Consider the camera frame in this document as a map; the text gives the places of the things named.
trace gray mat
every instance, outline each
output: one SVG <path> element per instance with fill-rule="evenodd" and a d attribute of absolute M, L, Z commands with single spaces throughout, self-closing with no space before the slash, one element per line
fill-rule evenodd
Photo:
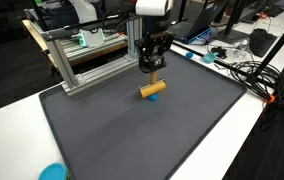
<path fill-rule="evenodd" d="M 173 52 L 166 60 L 155 102 L 139 98 L 149 75 L 137 67 L 71 98 L 61 87 L 40 94 L 72 179 L 168 179 L 246 92 Z"/>

